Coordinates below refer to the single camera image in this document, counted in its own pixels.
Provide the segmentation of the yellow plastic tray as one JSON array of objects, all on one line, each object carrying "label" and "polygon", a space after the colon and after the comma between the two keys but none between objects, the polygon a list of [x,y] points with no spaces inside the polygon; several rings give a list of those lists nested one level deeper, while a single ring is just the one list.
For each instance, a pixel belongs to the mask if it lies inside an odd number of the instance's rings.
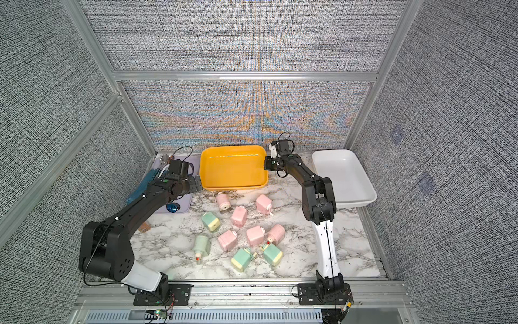
[{"label": "yellow plastic tray", "polygon": [[206,190],[248,190],[267,185],[267,154],[258,145],[211,147],[202,152],[200,178]]}]

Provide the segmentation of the white plastic tray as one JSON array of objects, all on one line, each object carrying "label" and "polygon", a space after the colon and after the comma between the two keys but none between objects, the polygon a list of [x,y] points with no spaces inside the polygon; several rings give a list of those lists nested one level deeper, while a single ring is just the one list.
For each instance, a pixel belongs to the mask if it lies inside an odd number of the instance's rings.
[{"label": "white plastic tray", "polygon": [[315,151],[312,162],[319,176],[331,179],[338,209],[366,207],[376,201],[376,190],[353,151]]}]

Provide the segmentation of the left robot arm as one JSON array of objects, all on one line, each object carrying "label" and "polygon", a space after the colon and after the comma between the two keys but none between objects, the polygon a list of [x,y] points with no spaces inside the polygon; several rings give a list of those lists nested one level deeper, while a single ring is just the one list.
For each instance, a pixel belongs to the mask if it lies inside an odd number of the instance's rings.
[{"label": "left robot arm", "polygon": [[84,274],[108,278],[147,292],[165,290],[167,276],[136,261],[132,236],[158,209],[186,194],[202,190],[202,182],[188,161],[173,159],[162,175],[121,211],[82,231],[78,268]]}]

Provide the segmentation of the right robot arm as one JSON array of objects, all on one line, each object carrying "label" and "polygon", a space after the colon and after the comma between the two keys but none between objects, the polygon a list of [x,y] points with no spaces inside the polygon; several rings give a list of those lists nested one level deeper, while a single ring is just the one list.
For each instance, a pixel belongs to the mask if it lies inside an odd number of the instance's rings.
[{"label": "right robot arm", "polygon": [[265,158],[267,171],[283,172],[292,176],[302,188],[302,212],[314,230],[317,270],[316,291],[324,299],[345,291],[345,282],[339,268],[333,239],[333,221],[337,212],[333,184],[330,178],[314,173],[294,153],[290,139],[274,140],[268,146],[270,155]]}]

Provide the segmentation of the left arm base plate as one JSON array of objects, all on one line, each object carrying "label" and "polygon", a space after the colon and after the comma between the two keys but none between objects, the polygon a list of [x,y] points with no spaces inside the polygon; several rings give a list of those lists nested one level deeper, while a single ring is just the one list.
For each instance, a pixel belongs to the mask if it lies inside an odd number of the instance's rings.
[{"label": "left arm base plate", "polygon": [[134,306],[187,306],[192,291],[191,284],[169,284],[168,288],[159,286],[156,291],[137,290],[134,293]]}]

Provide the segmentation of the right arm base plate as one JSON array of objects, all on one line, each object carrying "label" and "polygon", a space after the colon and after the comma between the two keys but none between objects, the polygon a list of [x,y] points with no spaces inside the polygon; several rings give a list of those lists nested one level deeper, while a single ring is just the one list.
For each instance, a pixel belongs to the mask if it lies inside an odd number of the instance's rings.
[{"label": "right arm base plate", "polygon": [[298,298],[299,304],[308,305],[349,305],[353,304],[353,294],[350,285],[345,283],[344,289],[338,292],[326,293],[319,296],[315,283],[299,283],[292,292]]}]

